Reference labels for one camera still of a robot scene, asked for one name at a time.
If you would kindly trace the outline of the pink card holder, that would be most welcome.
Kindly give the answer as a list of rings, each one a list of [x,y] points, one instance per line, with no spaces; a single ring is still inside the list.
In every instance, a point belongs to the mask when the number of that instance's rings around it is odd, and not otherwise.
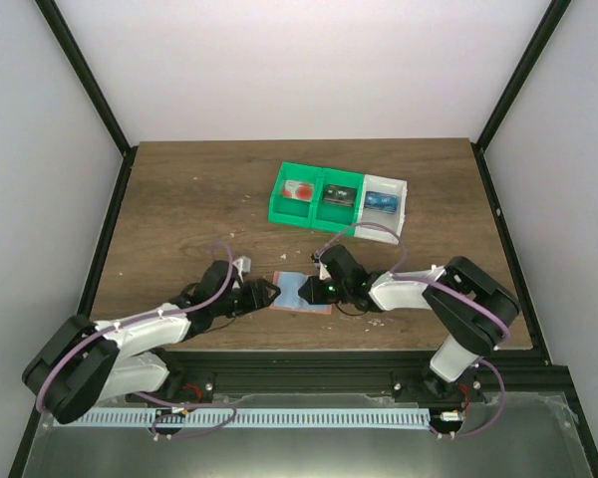
[[[293,313],[315,315],[330,315],[330,305],[311,305],[299,296],[299,289],[306,283],[309,276],[299,272],[276,271],[273,275],[273,284],[281,294],[273,301],[271,309]]]

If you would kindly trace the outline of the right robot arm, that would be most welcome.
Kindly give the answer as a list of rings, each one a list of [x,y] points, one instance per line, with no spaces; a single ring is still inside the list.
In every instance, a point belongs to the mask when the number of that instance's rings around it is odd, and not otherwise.
[[[448,397],[465,371],[510,337],[521,313],[514,295],[471,260],[456,256],[443,266],[397,273],[367,271],[342,245],[314,258],[319,274],[298,289],[310,305],[354,306],[361,313],[430,310],[448,331],[423,371],[422,387]]]

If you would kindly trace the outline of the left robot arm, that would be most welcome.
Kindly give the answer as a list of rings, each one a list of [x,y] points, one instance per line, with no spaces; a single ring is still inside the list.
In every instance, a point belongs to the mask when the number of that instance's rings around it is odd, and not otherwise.
[[[68,424],[120,396],[183,398],[185,370],[166,347],[208,332],[217,318],[266,309],[280,296],[268,280],[247,279],[249,271],[246,257],[216,260],[199,281],[147,312],[109,321],[70,317],[23,372],[37,410]]]

